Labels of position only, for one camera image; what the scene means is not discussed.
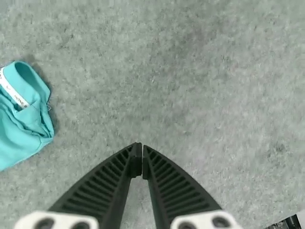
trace gray carpet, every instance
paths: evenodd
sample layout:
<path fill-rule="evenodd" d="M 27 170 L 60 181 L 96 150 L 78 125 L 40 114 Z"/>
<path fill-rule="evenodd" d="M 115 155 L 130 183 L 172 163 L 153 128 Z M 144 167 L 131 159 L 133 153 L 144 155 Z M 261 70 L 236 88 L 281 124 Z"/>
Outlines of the gray carpet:
<path fill-rule="evenodd" d="M 0 63 L 52 89 L 54 142 L 0 173 L 0 228 L 135 141 L 249 229 L 305 207 L 305 1 L 0 0 Z M 132 182 L 122 229 L 155 228 Z"/>

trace floor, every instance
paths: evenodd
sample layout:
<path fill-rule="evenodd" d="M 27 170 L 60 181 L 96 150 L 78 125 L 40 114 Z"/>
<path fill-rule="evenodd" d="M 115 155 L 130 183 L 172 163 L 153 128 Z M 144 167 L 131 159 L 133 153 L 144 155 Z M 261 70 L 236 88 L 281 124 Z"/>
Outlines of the floor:
<path fill-rule="evenodd" d="M 0 0 L 0 63 L 52 89 L 54 142 L 0 173 L 0 229 L 135 141 L 245 228 L 305 207 L 305 1 Z M 132 182 L 122 229 L 155 228 Z"/>

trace turquoise cloth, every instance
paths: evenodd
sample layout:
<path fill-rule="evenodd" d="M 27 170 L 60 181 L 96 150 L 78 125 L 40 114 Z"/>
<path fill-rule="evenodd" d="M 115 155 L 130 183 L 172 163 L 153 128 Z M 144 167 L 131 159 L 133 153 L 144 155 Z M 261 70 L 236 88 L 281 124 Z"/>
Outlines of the turquoise cloth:
<path fill-rule="evenodd" d="M 54 138 L 50 90 L 25 62 L 0 71 L 0 171 L 23 161 Z"/>

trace black object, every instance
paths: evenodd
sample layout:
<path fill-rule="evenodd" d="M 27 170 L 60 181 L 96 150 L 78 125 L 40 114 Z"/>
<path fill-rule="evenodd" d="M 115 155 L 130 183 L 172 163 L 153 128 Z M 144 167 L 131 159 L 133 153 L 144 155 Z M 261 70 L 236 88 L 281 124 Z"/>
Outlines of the black object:
<path fill-rule="evenodd" d="M 297 215 L 286 218 L 285 222 L 289 229 L 301 229 L 301 225 L 297 218 Z"/>
<path fill-rule="evenodd" d="M 188 173 L 154 149 L 133 143 L 73 185 L 49 210 L 95 217 L 101 229 L 119 229 L 130 181 L 148 180 L 157 229 L 177 216 L 221 209 Z"/>

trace clothing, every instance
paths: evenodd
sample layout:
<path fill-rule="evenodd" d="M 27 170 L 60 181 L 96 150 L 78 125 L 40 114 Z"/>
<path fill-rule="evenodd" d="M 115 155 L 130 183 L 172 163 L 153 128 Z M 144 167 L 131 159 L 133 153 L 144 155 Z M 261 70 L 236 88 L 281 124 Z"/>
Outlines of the clothing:
<path fill-rule="evenodd" d="M 27 63 L 0 69 L 0 171 L 23 161 L 54 138 L 50 90 Z"/>

